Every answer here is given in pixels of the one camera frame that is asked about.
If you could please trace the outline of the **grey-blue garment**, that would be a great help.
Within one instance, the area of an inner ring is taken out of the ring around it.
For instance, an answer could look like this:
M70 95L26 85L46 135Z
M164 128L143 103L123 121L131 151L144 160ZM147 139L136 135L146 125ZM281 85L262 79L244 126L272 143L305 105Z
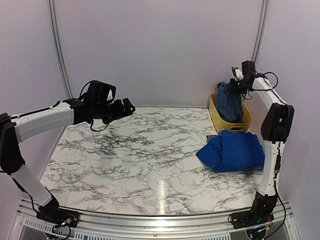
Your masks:
M217 84L217 91L215 107L220 117L229 123L243 123L241 96L230 92L229 84L224 81Z

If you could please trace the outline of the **blue pleated skirt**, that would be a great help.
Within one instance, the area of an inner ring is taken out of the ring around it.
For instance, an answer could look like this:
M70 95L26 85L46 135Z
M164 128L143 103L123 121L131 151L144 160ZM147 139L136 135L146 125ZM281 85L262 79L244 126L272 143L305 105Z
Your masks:
M251 132L223 130L196 153L197 158L215 172L262 171L263 146Z

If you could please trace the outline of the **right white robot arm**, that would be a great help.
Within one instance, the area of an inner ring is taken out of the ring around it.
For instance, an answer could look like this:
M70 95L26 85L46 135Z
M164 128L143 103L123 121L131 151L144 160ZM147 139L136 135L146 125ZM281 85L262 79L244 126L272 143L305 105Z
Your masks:
M261 183L255 194L252 207L246 212L252 224L258 224L271 215L277 201L278 181L285 144L290 134L294 107L287 104L276 92L276 84L271 85L267 75L273 72L259 73L253 61L244 61L241 68L232 67L234 76L230 80L230 90L237 94L257 92L268 112L261 124L260 133L265 142L265 160Z

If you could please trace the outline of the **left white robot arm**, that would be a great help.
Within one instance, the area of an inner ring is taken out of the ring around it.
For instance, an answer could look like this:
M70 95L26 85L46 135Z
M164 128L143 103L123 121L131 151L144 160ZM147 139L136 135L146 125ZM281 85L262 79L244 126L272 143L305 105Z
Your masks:
M38 203L38 215L53 223L60 222L64 216L58 200L26 166L19 144L59 127L93 125L94 120L102 120L108 126L132 115L136 108L128 98L116 99L116 89L114 85L91 80L84 85L78 98L22 114L0 115L0 171Z

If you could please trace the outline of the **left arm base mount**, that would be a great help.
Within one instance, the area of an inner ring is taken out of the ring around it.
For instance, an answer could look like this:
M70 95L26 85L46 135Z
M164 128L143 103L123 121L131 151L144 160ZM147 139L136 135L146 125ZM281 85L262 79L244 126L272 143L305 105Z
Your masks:
M67 210L59 208L57 213L53 216L47 216L43 212L38 212L36 218L53 223L55 225L64 227L69 226L71 228L76 228L79 222L80 213L78 211Z

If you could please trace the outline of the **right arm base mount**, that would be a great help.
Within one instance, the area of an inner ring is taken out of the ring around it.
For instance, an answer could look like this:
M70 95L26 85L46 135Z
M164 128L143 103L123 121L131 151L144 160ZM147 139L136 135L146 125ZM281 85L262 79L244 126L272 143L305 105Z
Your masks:
M228 222L233 225L234 229L259 226L265 223L271 223L274 215L271 214L253 214L251 210L233 212L228 217Z

